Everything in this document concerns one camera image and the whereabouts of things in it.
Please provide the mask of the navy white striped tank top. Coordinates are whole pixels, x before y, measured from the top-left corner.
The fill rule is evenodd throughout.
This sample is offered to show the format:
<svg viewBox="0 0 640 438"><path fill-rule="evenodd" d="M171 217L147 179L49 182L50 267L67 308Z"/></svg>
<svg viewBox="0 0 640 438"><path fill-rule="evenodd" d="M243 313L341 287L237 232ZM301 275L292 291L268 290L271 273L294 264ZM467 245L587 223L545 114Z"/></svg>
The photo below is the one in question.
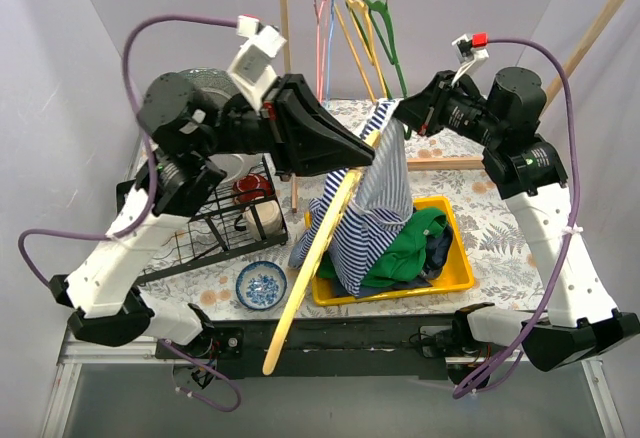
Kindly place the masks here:
<svg viewBox="0 0 640 438"><path fill-rule="evenodd" d="M367 273L413 214L404 128L393 117L398 104L379 100L358 129L362 139L378 130L380 140L328 248L338 280L351 294L360 292Z"/></svg>

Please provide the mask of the green plastic hanger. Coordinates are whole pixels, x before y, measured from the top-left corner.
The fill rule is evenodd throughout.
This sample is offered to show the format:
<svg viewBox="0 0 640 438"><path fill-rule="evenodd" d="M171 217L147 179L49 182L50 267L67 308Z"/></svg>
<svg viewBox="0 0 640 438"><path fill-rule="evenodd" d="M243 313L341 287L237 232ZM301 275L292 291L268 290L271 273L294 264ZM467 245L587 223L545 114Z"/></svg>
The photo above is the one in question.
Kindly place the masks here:
<svg viewBox="0 0 640 438"><path fill-rule="evenodd" d="M389 65L394 69L398 85L400 87L401 96L403 98L408 97L408 88L405 81L402 65L398 56L396 40L395 40L395 30L393 24L393 18L391 12L389 10L388 0L366 0L368 6L370 7L370 11L368 12L369 17L372 19L374 26L374 43L377 52L376 44L379 44L381 50L386 57ZM385 78L388 89L390 91L390 98L392 98L391 89L389 84Z"/></svg>

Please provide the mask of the yellow plastic hanger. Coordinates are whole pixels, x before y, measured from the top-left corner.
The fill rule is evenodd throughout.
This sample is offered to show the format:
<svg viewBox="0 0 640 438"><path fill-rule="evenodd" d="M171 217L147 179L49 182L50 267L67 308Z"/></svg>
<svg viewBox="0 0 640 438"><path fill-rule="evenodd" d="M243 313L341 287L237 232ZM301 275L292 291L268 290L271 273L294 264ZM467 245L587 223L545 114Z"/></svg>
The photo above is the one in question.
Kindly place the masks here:
<svg viewBox="0 0 640 438"><path fill-rule="evenodd" d="M338 4L332 4L331 22L338 20L339 26L344 34L347 45L351 51L352 58L356 63L356 67L363 80L365 89L372 102L377 98L390 98L390 91L385 81L379 60L377 57L376 47L374 43L374 26L372 19L369 17L368 12L370 7L366 0L343 0L344 8L346 10L346 16L351 20L352 30L350 30L345 23L345 19L341 13L341 8ZM354 41L358 40L364 51L365 57L368 60L370 66L374 69L377 76L381 92L376 95L373 91L371 83L367 77L365 68L360 59L360 55L356 51Z"/></svg>

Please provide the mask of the pink wire hanger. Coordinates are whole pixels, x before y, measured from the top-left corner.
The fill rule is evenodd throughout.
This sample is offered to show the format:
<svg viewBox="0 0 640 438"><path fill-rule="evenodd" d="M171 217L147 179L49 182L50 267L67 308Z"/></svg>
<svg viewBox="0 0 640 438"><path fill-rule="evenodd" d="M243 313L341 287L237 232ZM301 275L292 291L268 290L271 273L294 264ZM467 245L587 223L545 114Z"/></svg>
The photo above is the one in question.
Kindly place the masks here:
<svg viewBox="0 0 640 438"><path fill-rule="evenodd" d="M327 64L329 0L312 0L316 20L315 34L315 68L316 68L316 97L324 101L325 66Z"/></svg>

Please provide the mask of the navy blue tank top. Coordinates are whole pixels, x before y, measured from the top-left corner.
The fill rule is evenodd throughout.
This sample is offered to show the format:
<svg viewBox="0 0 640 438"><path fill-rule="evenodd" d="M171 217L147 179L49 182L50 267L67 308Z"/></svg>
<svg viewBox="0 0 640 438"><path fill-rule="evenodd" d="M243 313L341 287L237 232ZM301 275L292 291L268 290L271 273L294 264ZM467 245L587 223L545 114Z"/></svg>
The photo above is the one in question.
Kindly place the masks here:
<svg viewBox="0 0 640 438"><path fill-rule="evenodd" d="M358 297L430 286L429 281L444 267L452 241L449 225L436 236L426 234L416 239L402 232L363 278Z"/></svg>

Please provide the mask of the green tank top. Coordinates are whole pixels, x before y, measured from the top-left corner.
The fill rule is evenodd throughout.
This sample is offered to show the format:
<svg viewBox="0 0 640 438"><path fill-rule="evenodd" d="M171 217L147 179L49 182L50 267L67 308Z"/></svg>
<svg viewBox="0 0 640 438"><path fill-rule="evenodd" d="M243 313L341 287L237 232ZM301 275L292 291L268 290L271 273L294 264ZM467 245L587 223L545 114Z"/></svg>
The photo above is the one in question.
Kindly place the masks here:
<svg viewBox="0 0 640 438"><path fill-rule="evenodd" d="M342 285L328 254L323 256L316 275L332 280L334 293L340 297L364 298L430 287L430 281L442 273L453 238L444 212L434 207L414 209L408 223L362 279L358 294Z"/></svg>

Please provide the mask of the wooden yellow curved hanger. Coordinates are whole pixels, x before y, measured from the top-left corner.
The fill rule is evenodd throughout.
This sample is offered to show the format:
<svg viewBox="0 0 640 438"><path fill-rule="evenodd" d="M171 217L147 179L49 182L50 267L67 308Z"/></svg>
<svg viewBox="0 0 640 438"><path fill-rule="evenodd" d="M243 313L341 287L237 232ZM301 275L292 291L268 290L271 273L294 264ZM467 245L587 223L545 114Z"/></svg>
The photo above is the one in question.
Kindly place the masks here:
<svg viewBox="0 0 640 438"><path fill-rule="evenodd" d="M306 288L315 276L321 259L331 243L335 229L357 190L363 174L363 167L350 168L329 203L266 351L262 366L262 373L265 376L271 375L276 368L291 325L305 297Z"/></svg>

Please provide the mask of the light blue wire hanger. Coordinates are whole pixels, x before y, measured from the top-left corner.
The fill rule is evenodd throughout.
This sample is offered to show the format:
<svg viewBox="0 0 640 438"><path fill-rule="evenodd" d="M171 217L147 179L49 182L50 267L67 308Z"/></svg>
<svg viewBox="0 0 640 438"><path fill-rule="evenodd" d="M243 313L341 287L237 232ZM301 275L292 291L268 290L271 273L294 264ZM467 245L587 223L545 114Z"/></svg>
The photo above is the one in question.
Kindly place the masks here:
<svg viewBox="0 0 640 438"><path fill-rule="evenodd" d="M335 0L329 0L329 23L328 23L328 42L327 42L327 55L326 55L326 78L325 78L325 100L330 100L330 88L331 88L331 61L332 61L332 42L335 26Z"/></svg>

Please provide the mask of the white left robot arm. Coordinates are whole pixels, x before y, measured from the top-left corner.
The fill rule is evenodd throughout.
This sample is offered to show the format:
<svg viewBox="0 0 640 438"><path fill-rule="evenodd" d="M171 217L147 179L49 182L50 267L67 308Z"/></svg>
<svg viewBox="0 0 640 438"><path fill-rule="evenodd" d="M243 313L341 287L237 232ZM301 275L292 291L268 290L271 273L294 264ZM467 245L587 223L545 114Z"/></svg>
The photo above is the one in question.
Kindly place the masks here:
<svg viewBox="0 0 640 438"><path fill-rule="evenodd" d="M71 309L68 325L79 340L119 347L148 336L200 358L213 344L204 313L154 300L136 280L225 179L213 157L268 154L279 176L309 177L368 166L375 153L299 74L278 77L256 105L236 95L218 106L184 75L166 73L147 89L137 118L155 150L106 236L75 271L53 277L50 289Z"/></svg>

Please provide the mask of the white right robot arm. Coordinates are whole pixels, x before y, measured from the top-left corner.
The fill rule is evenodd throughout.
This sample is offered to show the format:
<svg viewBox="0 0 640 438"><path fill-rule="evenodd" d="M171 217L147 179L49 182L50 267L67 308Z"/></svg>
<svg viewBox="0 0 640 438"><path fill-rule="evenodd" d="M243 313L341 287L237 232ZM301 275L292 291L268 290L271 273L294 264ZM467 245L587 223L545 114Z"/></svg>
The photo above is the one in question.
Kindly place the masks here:
<svg viewBox="0 0 640 438"><path fill-rule="evenodd" d="M393 116L421 136L449 129L482 146L483 167L552 291L540 318L491 304L456 312L454 347L475 355L488 343L508 346L529 327L518 347L537 369L550 371L638 335L639 318L618 309L578 227L569 224L567 173L556 149L537 132L545 104L541 80L530 70L500 70L488 96L481 95L469 76L447 70L420 93L401 100Z"/></svg>

